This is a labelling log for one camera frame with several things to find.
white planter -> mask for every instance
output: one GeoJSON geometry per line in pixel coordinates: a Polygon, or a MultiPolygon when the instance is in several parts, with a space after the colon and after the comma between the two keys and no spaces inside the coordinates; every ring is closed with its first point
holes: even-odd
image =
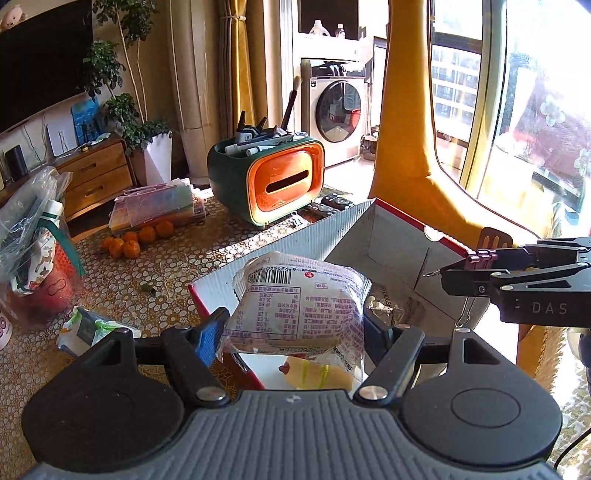
{"type": "Polygon", "coordinates": [[[140,185],[157,185],[170,181],[172,153],[173,139],[164,134],[154,137],[143,153],[134,151],[131,164],[140,185]]]}

plant stem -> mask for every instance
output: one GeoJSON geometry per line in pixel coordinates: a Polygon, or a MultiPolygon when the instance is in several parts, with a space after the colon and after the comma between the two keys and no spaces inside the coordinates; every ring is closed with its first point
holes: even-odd
{"type": "Polygon", "coordinates": [[[138,40],[138,55],[136,58],[137,64],[138,64],[138,73],[139,73],[139,85],[141,86],[142,89],[142,97],[144,100],[144,114],[146,117],[146,121],[148,121],[148,104],[146,102],[146,90],[144,87],[144,78],[142,77],[142,68],[139,66],[139,44],[140,41],[138,40]]]}
{"type": "MultiPolygon", "coordinates": [[[[121,28],[121,18],[119,16],[119,9],[117,8],[116,11],[117,11],[117,26],[119,27],[119,35],[121,35],[121,43],[123,45],[123,52],[125,53],[125,61],[127,62],[127,69],[129,70],[129,76],[131,77],[131,83],[134,86],[134,93],[135,93],[136,101],[139,103],[138,86],[135,84],[134,73],[131,70],[131,64],[129,63],[129,55],[127,55],[127,47],[125,45],[125,37],[123,35],[123,29],[121,28]]],[[[142,123],[145,122],[144,114],[142,113],[141,106],[139,107],[139,118],[141,119],[142,123]]]]}

yellow chair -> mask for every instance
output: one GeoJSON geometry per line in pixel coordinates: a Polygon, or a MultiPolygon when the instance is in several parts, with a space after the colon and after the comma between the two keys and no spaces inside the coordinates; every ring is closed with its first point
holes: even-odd
{"type": "Polygon", "coordinates": [[[427,0],[390,0],[387,70],[370,196],[476,248],[484,227],[514,243],[533,232],[488,209],[441,168],[435,151],[427,0]]]}

washing machine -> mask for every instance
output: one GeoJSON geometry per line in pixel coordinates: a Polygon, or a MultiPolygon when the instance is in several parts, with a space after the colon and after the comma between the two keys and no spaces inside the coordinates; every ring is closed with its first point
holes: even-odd
{"type": "Polygon", "coordinates": [[[330,167],[359,156],[367,130],[365,65],[302,59],[301,129],[324,144],[330,167]]]}

potted plant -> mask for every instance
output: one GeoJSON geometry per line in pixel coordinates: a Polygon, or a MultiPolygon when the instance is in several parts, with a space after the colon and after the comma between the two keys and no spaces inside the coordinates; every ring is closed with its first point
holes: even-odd
{"type": "Polygon", "coordinates": [[[93,42],[87,64],[86,91],[91,97],[106,86],[111,98],[105,102],[106,122],[112,121],[121,132],[127,145],[138,181],[143,184],[161,183],[170,180],[172,132],[162,120],[148,120],[144,80],[139,61],[139,46],[152,29],[152,15],[156,13],[152,0],[95,0],[93,12],[100,24],[111,20],[119,28],[125,53],[125,63],[139,104],[139,92],[132,69],[129,66],[128,48],[137,43],[137,69],[142,105],[129,93],[114,95],[116,86],[123,85],[121,71],[126,67],[117,60],[117,44],[96,40],[93,42]]]}

